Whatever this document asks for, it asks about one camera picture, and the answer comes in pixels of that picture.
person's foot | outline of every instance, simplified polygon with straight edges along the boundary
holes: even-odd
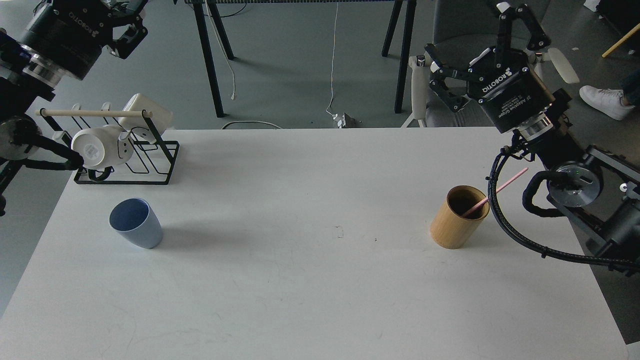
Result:
[[[580,97],[592,108],[618,121],[624,119],[635,108],[633,105],[623,104],[622,90],[597,89],[587,85],[580,88]]]

pink straw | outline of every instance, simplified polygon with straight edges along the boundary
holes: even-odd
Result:
[[[524,174],[525,172],[527,172],[529,168],[525,167],[524,169],[522,169],[519,173],[515,174],[511,179],[507,180],[506,183],[502,184],[496,191],[495,193],[499,193],[502,191],[502,189],[504,189],[505,187],[507,187],[508,184],[511,184],[515,179],[518,179],[522,174]],[[466,218],[467,216],[469,216],[469,214],[473,213],[475,210],[478,210],[479,208],[482,207],[482,205],[486,204],[486,202],[489,201],[488,197],[485,197],[484,199],[480,200],[480,202],[478,202],[476,205],[474,205],[473,208],[470,208],[469,210],[467,210],[466,213],[462,214],[463,218]]]

robotiq logo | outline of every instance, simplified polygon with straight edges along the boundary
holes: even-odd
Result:
[[[92,29],[91,26],[87,25],[84,21],[82,21],[82,19],[76,16],[73,12],[69,13],[69,17],[73,19],[73,21],[75,21],[78,25],[80,25],[81,28],[87,30],[87,32],[89,32],[89,34],[91,34],[91,36],[93,36],[94,38],[96,35],[100,33],[100,31],[95,31],[94,29]]]
[[[511,68],[508,67],[507,70],[504,71],[504,74],[498,76],[496,80],[493,80],[488,86],[482,88],[484,93],[489,92],[492,88],[495,88],[499,83],[507,80],[513,73],[511,72]]]

white table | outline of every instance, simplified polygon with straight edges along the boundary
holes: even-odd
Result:
[[[626,359],[586,265],[541,259],[490,215],[462,249],[428,235],[448,189],[484,177],[491,128],[172,131],[168,186],[69,182],[0,322],[0,359]],[[504,179],[525,163],[513,161]],[[500,193],[535,240],[566,219]],[[109,228],[142,197],[153,250]]]

wooden cup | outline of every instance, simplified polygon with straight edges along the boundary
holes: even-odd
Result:
[[[484,199],[482,191],[473,186],[460,185],[449,190],[447,198],[431,223],[429,232],[438,245],[458,249],[489,214],[489,204],[463,218],[467,210]]]

